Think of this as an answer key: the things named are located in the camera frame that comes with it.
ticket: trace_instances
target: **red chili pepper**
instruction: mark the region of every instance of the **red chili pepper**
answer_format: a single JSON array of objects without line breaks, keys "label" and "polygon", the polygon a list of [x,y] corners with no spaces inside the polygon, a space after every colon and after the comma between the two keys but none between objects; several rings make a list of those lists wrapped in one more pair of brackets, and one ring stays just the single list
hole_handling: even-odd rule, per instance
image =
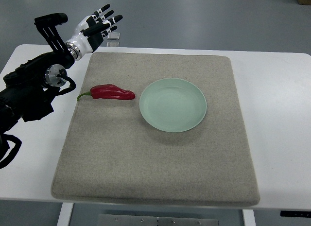
[{"label": "red chili pepper", "polygon": [[113,84],[97,85],[91,88],[90,91],[78,96],[79,101],[81,96],[92,96],[93,99],[117,99],[117,100],[132,100],[135,99],[135,94],[132,91],[124,90]]}]

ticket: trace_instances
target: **pepper stem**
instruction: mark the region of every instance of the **pepper stem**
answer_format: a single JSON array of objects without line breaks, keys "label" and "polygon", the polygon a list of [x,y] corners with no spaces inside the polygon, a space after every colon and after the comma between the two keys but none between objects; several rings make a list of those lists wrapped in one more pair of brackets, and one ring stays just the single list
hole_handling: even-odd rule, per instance
[{"label": "pepper stem", "polygon": [[81,97],[81,96],[91,96],[91,92],[88,91],[88,92],[82,93],[81,95],[79,95],[79,96],[77,97],[77,101],[80,100],[80,97]]}]

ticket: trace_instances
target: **robotic arm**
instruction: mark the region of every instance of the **robotic arm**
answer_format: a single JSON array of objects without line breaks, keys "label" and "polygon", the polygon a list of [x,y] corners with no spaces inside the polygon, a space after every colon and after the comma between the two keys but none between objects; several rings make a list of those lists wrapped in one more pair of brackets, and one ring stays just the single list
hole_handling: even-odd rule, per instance
[{"label": "robotic arm", "polygon": [[[108,18],[114,13],[113,11],[103,15],[109,7],[108,4],[85,17],[66,43],[63,42],[55,27],[67,22],[66,14],[51,14],[35,18],[38,31],[53,51],[41,54],[20,65],[14,72],[3,78],[6,89],[0,92],[0,169],[14,159],[21,147],[18,138],[5,132],[10,130],[20,118],[25,122],[34,121],[52,113],[53,99],[73,91],[76,87],[75,82],[67,76],[66,69],[83,58],[86,53],[96,51],[104,38],[116,30],[117,26],[113,25],[120,21],[122,16]],[[69,87],[61,90],[66,81],[70,83]],[[15,146],[5,157],[10,149],[8,141],[12,141]]]}]

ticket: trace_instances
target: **ceramic plate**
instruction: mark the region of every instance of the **ceramic plate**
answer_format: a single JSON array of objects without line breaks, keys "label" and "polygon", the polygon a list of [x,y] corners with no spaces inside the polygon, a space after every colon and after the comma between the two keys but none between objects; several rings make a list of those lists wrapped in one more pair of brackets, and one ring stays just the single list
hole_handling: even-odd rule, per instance
[{"label": "ceramic plate", "polygon": [[194,84],[177,78],[160,79],[142,92],[139,108],[143,118],[156,129],[183,132],[204,118],[207,103]]}]

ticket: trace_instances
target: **table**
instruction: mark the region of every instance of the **table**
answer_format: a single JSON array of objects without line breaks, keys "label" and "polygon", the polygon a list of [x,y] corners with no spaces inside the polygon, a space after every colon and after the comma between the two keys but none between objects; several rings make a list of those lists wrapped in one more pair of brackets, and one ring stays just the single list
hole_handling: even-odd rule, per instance
[{"label": "table", "polygon": [[[1,73],[44,52],[48,45],[18,46]],[[212,54],[231,59],[261,200],[251,209],[311,209],[311,57],[303,53],[236,52],[99,47],[97,52]],[[54,171],[80,92],[90,54],[68,75],[77,89],[56,97],[54,112],[22,120],[9,131],[22,147],[0,170],[0,199],[59,202],[51,196]]]}]

